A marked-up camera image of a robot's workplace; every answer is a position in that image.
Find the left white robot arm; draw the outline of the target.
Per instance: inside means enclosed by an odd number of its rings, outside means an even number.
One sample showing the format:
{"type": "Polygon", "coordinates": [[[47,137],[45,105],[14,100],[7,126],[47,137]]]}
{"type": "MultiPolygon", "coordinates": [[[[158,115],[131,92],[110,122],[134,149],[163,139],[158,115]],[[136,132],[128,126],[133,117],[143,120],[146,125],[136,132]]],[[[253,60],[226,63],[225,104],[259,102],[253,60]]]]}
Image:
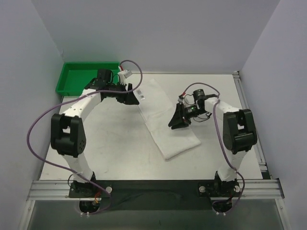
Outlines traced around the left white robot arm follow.
{"type": "Polygon", "coordinates": [[[129,70],[118,73],[118,83],[108,69],[99,69],[97,76],[85,87],[78,101],[62,114],[51,118],[51,147],[67,162],[73,172],[73,186],[80,189],[85,197],[92,197],[97,192],[95,174],[85,158],[86,136],[83,121],[91,111],[105,98],[115,98],[119,103],[138,105],[139,101],[131,92],[132,84],[126,83],[131,76],[129,70]]]}

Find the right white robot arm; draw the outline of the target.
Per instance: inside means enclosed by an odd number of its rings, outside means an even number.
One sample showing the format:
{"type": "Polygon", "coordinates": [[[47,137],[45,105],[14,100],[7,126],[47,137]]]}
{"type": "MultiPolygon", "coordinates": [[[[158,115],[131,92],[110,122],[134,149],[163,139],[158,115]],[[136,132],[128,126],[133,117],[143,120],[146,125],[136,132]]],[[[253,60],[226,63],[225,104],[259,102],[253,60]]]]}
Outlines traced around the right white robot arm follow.
{"type": "Polygon", "coordinates": [[[194,103],[186,106],[186,94],[178,97],[175,113],[168,126],[174,129],[186,128],[191,119],[210,113],[214,119],[220,147],[225,164],[216,172],[217,180],[213,183],[213,192],[224,196],[230,191],[230,182],[237,179],[238,170],[246,153],[256,145],[258,137],[252,111],[239,109],[220,100],[220,94],[204,93],[198,89],[193,92],[194,103]]]}

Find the white towel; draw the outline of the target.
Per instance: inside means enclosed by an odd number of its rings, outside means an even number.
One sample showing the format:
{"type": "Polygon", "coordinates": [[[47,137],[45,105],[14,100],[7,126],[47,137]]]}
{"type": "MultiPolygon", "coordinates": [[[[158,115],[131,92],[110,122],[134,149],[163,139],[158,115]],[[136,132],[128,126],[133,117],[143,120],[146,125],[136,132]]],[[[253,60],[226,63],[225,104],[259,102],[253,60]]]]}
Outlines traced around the white towel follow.
{"type": "Polygon", "coordinates": [[[191,128],[172,130],[168,126],[175,107],[156,80],[141,84],[136,97],[140,100],[141,116],[164,160],[201,144],[191,128]]]}

